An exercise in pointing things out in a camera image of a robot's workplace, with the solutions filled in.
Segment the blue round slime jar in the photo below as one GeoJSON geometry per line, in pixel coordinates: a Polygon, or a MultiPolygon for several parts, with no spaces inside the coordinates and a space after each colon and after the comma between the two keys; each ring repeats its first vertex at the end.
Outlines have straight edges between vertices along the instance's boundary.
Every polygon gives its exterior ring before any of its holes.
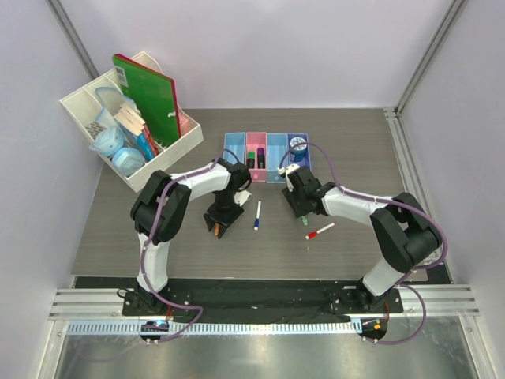
{"type": "Polygon", "coordinates": [[[288,142],[291,148],[289,154],[290,162],[298,163],[303,161],[308,150],[308,145],[306,144],[307,136],[304,134],[289,134],[288,142]]]}

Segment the pastel four-drawer organizer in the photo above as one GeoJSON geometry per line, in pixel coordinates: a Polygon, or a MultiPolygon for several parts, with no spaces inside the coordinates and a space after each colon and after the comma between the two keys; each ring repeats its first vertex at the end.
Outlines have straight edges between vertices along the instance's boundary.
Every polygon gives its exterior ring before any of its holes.
{"type": "MultiPolygon", "coordinates": [[[[266,133],[266,132],[235,132],[226,133],[224,136],[223,153],[224,160],[234,164],[240,161],[247,166],[247,155],[249,151],[254,151],[256,156],[255,168],[250,169],[254,182],[266,182],[272,184],[283,184],[286,180],[279,176],[277,168],[282,162],[283,167],[294,163],[290,162],[289,154],[281,161],[284,154],[289,150],[288,135],[304,134],[309,141],[307,133],[266,133]],[[257,166],[257,149],[261,147],[265,151],[265,168],[259,169],[257,166]]],[[[309,146],[305,159],[297,163],[299,166],[312,167],[310,160],[309,146]]]]}

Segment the purple highlighter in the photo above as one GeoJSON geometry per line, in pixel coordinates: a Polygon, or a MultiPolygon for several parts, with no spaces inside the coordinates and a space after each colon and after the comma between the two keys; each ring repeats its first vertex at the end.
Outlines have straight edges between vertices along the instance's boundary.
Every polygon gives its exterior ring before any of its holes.
{"type": "Polygon", "coordinates": [[[257,149],[257,166],[259,169],[265,168],[265,151],[261,147],[257,149]]]}

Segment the green highlighter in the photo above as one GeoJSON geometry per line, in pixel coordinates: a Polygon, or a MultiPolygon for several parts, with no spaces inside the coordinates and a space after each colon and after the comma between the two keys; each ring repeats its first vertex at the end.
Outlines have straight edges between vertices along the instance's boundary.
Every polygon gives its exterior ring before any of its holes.
{"type": "Polygon", "coordinates": [[[254,169],[255,168],[256,156],[255,156],[255,152],[254,151],[249,151],[248,152],[246,162],[247,162],[248,168],[250,168],[250,169],[254,169]]]}

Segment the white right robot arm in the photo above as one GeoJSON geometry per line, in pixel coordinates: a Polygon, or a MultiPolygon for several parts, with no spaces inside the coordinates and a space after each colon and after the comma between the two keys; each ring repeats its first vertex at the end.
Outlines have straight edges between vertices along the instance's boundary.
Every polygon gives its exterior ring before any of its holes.
{"type": "Polygon", "coordinates": [[[342,217],[373,229],[382,257],[358,280],[356,300],[367,312],[383,305],[394,285],[443,244],[442,232],[410,193],[374,197],[329,182],[321,184],[306,166],[279,168],[282,191],[296,217],[314,213],[342,217]]]}

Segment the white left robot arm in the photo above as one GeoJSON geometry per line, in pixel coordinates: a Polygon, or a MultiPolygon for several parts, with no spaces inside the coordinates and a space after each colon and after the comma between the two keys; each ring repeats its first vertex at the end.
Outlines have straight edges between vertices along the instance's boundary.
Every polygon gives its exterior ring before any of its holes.
{"type": "Polygon", "coordinates": [[[204,222],[221,238],[243,214],[240,196],[249,197],[251,183],[246,165],[222,158],[181,174],[156,171],[151,175],[130,212],[140,242],[136,293],[148,313],[158,315],[167,308],[168,296],[162,290],[168,284],[170,243],[181,229],[189,203],[208,194],[214,196],[204,222]]]}

